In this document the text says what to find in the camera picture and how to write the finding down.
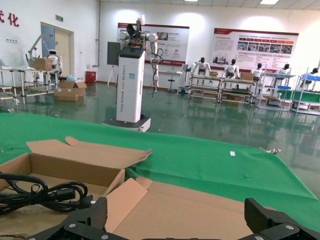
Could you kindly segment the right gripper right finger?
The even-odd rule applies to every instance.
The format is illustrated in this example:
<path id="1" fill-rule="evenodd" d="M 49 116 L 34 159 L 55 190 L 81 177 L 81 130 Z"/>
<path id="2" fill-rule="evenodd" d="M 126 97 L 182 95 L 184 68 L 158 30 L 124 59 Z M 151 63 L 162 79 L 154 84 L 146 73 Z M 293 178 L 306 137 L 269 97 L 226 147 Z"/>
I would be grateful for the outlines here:
<path id="1" fill-rule="evenodd" d="M 244 201 L 244 219 L 252 231 L 245 240 L 319 240 L 320 233 L 292 219 L 286 213 L 268 209 L 254 198 Z"/>

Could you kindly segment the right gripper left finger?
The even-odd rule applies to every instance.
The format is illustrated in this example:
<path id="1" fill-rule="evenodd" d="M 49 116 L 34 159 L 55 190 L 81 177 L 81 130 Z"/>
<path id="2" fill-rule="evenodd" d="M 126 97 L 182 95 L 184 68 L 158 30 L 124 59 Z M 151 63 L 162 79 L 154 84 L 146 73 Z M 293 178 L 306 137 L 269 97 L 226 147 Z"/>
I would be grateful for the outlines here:
<path id="1" fill-rule="evenodd" d="M 105 235 L 107 198 L 100 197 L 91 207 L 73 211 L 61 223 L 29 236 L 28 240 L 98 240 Z"/>

